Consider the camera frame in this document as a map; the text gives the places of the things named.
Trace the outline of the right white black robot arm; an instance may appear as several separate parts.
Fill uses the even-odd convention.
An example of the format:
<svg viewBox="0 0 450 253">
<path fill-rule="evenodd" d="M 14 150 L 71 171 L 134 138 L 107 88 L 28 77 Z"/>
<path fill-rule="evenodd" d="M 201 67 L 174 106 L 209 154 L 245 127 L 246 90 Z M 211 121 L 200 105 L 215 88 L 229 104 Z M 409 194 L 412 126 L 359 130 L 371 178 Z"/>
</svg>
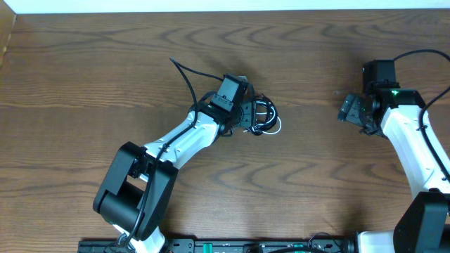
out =
<svg viewBox="0 0 450 253">
<path fill-rule="evenodd" d="M 349 94 L 337 116 L 368 136 L 386 138 L 408 179 L 413 201 L 391 231 L 356 234 L 345 252 L 448 252 L 449 158 L 419 92 L 396 81 L 393 60 L 362 67 L 363 92 Z"/>
</svg>

